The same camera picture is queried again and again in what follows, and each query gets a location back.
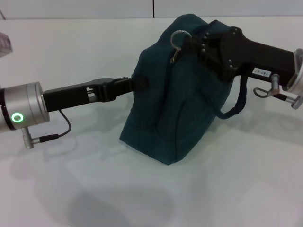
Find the white surface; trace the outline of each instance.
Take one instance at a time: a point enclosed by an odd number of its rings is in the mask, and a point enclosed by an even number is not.
[[[302,16],[301,0],[154,0],[155,17]]]
[[[6,19],[152,18],[152,0],[0,0]]]
[[[302,47],[303,17],[220,18],[258,42]],[[0,60],[1,86],[44,90],[130,76],[141,51],[173,19],[1,21],[14,52]],[[72,131],[25,150],[21,132],[0,135],[2,227],[300,227],[303,107],[259,99],[249,79],[245,110],[215,120],[180,162],[163,165],[119,135],[131,94],[67,109]],[[239,81],[224,109],[236,102]],[[65,131],[58,113],[33,136]]]

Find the bag handle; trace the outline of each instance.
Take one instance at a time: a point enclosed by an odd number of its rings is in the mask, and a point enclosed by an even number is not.
[[[246,104],[247,79],[248,79],[248,76],[241,75],[240,90],[239,90],[239,96],[238,96],[237,103],[230,111],[228,111],[226,113],[222,113],[221,109],[217,108],[216,105],[214,104],[214,102],[212,101],[212,99],[207,96],[207,101],[211,104],[211,106],[214,110],[214,113],[216,114],[216,116],[218,118],[228,119],[228,118],[240,113],[244,109],[245,104]]]

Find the metal cylinder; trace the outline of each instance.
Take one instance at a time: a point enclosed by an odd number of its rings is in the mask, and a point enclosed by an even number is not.
[[[271,95],[277,95],[280,93],[279,79],[280,76],[278,74],[274,74],[271,76]]]
[[[24,145],[27,149],[31,149],[34,147],[33,141],[32,141],[32,137],[29,133],[28,127],[22,128],[22,134],[23,134],[23,141],[24,141]]]
[[[294,52],[294,66],[295,75],[288,82],[286,87],[283,87],[284,91],[292,94],[303,94],[303,50],[298,49]]]
[[[297,110],[303,104],[303,97],[298,96],[292,103],[292,108]]]
[[[0,89],[0,132],[49,121],[39,82]]]

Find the white label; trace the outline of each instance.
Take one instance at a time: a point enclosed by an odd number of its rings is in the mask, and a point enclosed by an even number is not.
[[[267,70],[262,70],[262,69],[258,69],[258,68],[254,68],[253,74],[257,74],[263,77],[269,77],[271,74],[271,71],[267,71]]]

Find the teal bag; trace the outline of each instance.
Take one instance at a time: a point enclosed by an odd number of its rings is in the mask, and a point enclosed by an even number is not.
[[[170,37],[176,30],[203,37],[206,32],[226,31],[221,22],[210,24],[193,15],[178,17],[157,43],[144,50],[132,75],[147,78],[148,88],[134,91],[134,104],[120,140],[167,165],[183,159],[199,142],[214,118],[238,114],[246,103],[247,77],[241,77],[238,102],[227,113],[225,103],[232,81],[222,82],[194,53],[182,53],[170,63],[175,49]]]

